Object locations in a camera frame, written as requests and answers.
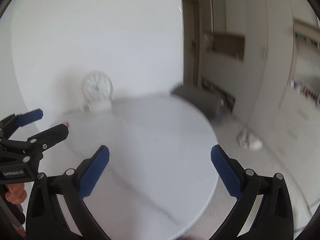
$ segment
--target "silver rivet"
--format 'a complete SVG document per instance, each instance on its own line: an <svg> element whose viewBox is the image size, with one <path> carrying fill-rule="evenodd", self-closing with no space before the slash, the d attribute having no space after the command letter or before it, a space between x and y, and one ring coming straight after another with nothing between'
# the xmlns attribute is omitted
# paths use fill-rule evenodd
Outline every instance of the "silver rivet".
<svg viewBox="0 0 320 240"><path fill-rule="evenodd" d="M30 161L30 156L26 156L22 160L23 163L27 163L28 161Z"/></svg>
<svg viewBox="0 0 320 240"><path fill-rule="evenodd" d="M281 173L276 174L277 179L283 179L283 175Z"/></svg>
<svg viewBox="0 0 320 240"><path fill-rule="evenodd" d="M254 175L254 171L253 171L253 170L250 170L250 169L247 169L247 170L245 171L245 173L246 173L247 175L249 175L249 176L253 176L253 175Z"/></svg>
<svg viewBox="0 0 320 240"><path fill-rule="evenodd" d="M37 175L37 178L38 178L38 179L42 179L43 176L44 176L44 173L43 173L43 172L40 172L40 173Z"/></svg>
<svg viewBox="0 0 320 240"><path fill-rule="evenodd" d="M66 174L67 174L68 176L70 176L70 175L72 175L72 174L74 174L74 173L75 173L75 170L74 170L74 169L69 169L69 170L66 171Z"/></svg>

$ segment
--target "textured blue pad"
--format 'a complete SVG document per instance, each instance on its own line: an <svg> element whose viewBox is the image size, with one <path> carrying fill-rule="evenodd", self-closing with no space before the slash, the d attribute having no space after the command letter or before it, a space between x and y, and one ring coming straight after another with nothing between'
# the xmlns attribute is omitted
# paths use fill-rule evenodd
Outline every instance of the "textured blue pad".
<svg viewBox="0 0 320 240"><path fill-rule="evenodd" d="M80 179L78 195L81 199L90 196L110 158L108 147L103 147Z"/></svg>
<svg viewBox="0 0 320 240"><path fill-rule="evenodd" d="M41 109L33 110L31 112L19 115L16 120L16 126L20 126L20 127L25 126L29 123L42 119L42 117L43 117L43 112Z"/></svg>
<svg viewBox="0 0 320 240"><path fill-rule="evenodd" d="M228 190L229 195L239 199L242 193L241 181L226 159L228 157L224 155L225 153L221 152L217 145L212 147L211 161L214 167Z"/></svg>

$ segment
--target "white clock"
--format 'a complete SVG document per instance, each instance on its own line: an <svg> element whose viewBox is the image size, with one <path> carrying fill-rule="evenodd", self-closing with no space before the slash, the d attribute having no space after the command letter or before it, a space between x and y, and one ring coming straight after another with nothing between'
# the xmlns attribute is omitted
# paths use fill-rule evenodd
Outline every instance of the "white clock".
<svg viewBox="0 0 320 240"><path fill-rule="evenodd" d="M112 96L110 78L103 72L88 73L82 82L82 93L89 104L110 101Z"/></svg>

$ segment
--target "tabletop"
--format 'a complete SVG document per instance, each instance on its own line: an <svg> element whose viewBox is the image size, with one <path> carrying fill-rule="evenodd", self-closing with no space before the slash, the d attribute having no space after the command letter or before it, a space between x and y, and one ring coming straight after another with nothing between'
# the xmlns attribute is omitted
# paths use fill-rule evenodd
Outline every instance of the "tabletop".
<svg viewBox="0 0 320 240"><path fill-rule="evenodd" d="M73 113L67 121L64 143L79 159L100 145L110 150L109 164L84 202L112 240L175 239L202 215L218 180L210 159L217 139L197 108L157 95L125 100L100 114Z"/></svg>

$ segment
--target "light tile floor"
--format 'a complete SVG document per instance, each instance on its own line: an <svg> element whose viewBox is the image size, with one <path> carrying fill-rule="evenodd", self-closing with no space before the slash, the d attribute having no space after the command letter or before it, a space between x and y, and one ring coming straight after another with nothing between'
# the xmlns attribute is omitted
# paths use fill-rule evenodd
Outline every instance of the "light tile floor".
<svg viewBox="0 0 320 240"><path fill-rule="evenodd" d="M229 157L238 160L244 169L251 168L257 174L269 177L272 177L276 172L283 174L292 202L294 229L297 230L304 227L311 218L307 204L297 185L275 156L265 147L258 151L246 150L239 147L236 138L245 127L235 119L227 120L221 125L213 125L213 128L220 146ZM240 234L250 229L261 199L261 196L257 197L252 212ZM198 222L185 235L196 236L205 240L209 239L225 220L235 202L236 199L229 196L223 182L219 178L217 188L207 209Z"/></svg>

